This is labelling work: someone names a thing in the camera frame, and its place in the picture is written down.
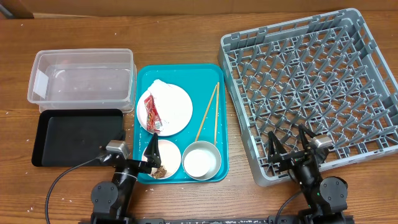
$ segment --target small white bowl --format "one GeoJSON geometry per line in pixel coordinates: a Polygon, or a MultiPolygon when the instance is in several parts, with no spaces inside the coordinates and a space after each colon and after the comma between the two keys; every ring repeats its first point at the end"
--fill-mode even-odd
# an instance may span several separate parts
{"type": "Polygon", "coordinates": [[[197,141],[189,145],[182,154],[184,171],[195,180],[214,177],[221,167],[221,154],[210,142],[197,141]]]}
{"type": "MultiPolygon", "coordinates": [[[[159,147],[160,159],[162,160],[161,165],[164,166],[165,170],[167,171],[164,177],[157,179],[162,180],[173,176],[178,168],[180,168],[181,152],[178,147],[169,140],[160,139],[158,140],[157,144],[159,147]]],[[[144,156],[145,150],[142,153],[142,161],[147,161],[147,158],[144,156]]],[[[152,177],[156,170],[156,168],[152,168],[152,172],[148,175],[152,177]]]]}

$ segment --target white liquid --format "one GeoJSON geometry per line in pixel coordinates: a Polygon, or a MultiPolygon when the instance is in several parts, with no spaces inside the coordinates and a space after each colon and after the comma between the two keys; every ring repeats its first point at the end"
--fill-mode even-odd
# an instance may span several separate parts
{"type": "Polygon", "coordinates": [[[189,152],[184,159],[185,171],[192,177],[204,176],[211,167],[211,157],[203,150],[196,149],[189,152]]]}

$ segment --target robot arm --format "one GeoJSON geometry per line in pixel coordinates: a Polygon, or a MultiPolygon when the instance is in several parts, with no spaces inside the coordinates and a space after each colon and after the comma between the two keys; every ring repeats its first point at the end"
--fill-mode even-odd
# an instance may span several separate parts
{"type": "Polygon", "coordinates": [[[322,179],[319,172],[320,164],[325,161],[329,149],[333,148],[333,141],[325,134],[316,135],[302,124],[298,130],[303,150],[291,153],[286,152],[272,131],[268,133],[268,161],[278,164],[280,171],[293,171],[308,203],[309,209],[298,213],[297,223],[354,223],[352,218],[343,215],[343,210],[347,209],[347,183],[339,177],[322,179]]]}
{"type": "Polygon", "coordinates": [[[111,182],[101,182],[91,192],[91,201],[94,204],[92,224],[132,222],[132,218],[127,217],[127,209],[138,173],[150,174],[152,168],[159,168],[162,162],[157,141],[158,136],[155,133],[144,154],[147,161],[128,159],[130,153],[124,141],[111,141],[106,146],[100,161],[115,167],[115,171],[111,182]]]}

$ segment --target white paper plate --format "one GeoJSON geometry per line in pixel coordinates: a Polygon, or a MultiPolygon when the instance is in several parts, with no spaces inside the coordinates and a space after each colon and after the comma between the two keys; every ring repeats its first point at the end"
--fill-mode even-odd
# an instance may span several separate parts
{"type": "MultiPolygon", "coordinates": [[[[159,136],[171,136],[173,134],[179,133],[182,129],[186,127],[186,125],[189,123],[192,117],[192,112],[193,112],[193,106],[192,106],[192,101],[191,98],[189,97],[188,93],[180,88],[179,86],[169,84],[172,88],[175,89],[175,92],[178,93],[178,99],[170,99],[170,100],[178,100],[179,103],[183,106],[184,110],[181,110],[179,112],[180,115],[178,116],[179,119],[175,121],[174,123],[170,123],[167,128],[162,130],[160,133],[158,133],[159,136]]],[[[145,91],[141,97],[139,98],[138,104],[137,104],[137,119],[139,124],[147,131],[147,110],[145,108],[144,100],[150,96],[150,92],[147,90],[145,91]]]]}
{"type": "MultiPolygon", "coordinates": [[[[162,160],[161,166],[164,166],[165,170],[167,171],[166,175],[163,178],[159,178],[158,180],[166,179],[173,176],[178,168],[180,168],[181,164],[181,152],[178,147],[170,142],[169,140],[158,140],[158,147],[159,147],[159,154],[160,159],[162,160]]],[[[144,152],[142,153],[142,161],[147,161],[148,158],[144,156],[144,152]]],[[[152,168],[152,172],[148,174],[152,177],[152,174],[156,172],[156,168],[152,168]]]]}

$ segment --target food crumbs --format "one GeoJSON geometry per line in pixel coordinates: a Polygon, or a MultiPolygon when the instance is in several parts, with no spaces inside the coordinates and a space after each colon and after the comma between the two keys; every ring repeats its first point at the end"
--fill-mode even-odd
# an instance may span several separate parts
{"type": "Polygon", "coordinates": [[[167,170],[164,168],[164,166],[160,166],[159,169],[156,170],[154,174],[152,174],[152,177],[155,179],[163,178],[166,176],[167,170]]]}

